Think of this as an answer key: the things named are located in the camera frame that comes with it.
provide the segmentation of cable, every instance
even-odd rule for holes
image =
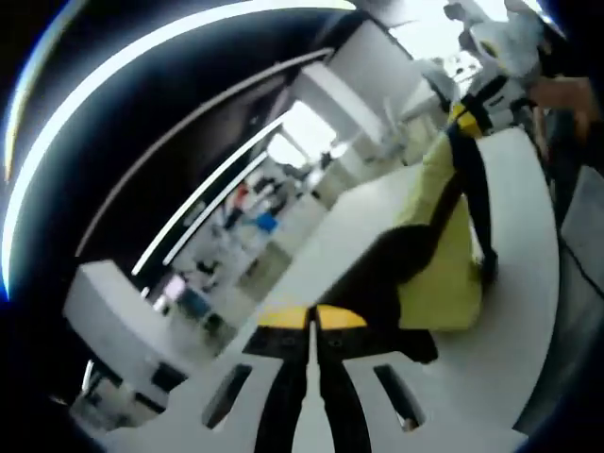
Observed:
[[[577,255],[575,254],[573,249],[570,247],[570,245],[568,245],[568,243],[566,243],[566,241],[564,240],[564,238],[562,236],[560,236],[560,243],[562,244],[562,247],[566,249],[566,251],[568,252],[570,257],[573,259],[573,261],[579,268],[579,272],[580,272],[581,276],[583,277],[583,279],[589,284],[589,286],[592,287],[592,289],[596,292],[598,297],[600,299],[604,300],[604,291],[599,287],[599,285],[596,283],[596,281],[593,278],[591,278],[589,276],[589,274],[587,274],[587,272],[585,271],[585,268],[583,267],[583,264],[581,263],[581,261],[579,260],[579,258],[577,257]]]

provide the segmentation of floor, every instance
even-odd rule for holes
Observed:
[[[537,387],[515,428],[531,434],[552,412],[590,341],[604,323],[604,303],[561,252],[561,294],[556,327]]]

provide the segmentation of hand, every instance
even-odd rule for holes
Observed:
[[[590,121],[600,119],[599,108],[588,77],[541,77],[529,98],[543,109],[582,111]]]
[[[549,163],[549,147],[547,146],[547,141],[541,137],[535,138],[535,142],[537,144],[537,151],[541,156],[541,159],[545,163]]]

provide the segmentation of wall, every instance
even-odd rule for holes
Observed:
[[[384,98],[400,109],[422,76],[410,57],[377,25],[367,21],[336,53],[329,68],[383,121]]]
[[[379,141],[381,119],[323,63],[306,66],[295,80],[293,93],[336,131],[340,141],[353,139],[361,130]]]

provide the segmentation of blue object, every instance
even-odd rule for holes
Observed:
[[[256,218],[256,225],[262,231],[272,233],[277,228],[278,221],[268,212],[264,212]]]
[[[203,318],[204,315],[210,311],[210,305],[201,296],[201,294],[187,288],[182,296],[178,299],[178,304],[184,307],[192,315]]]

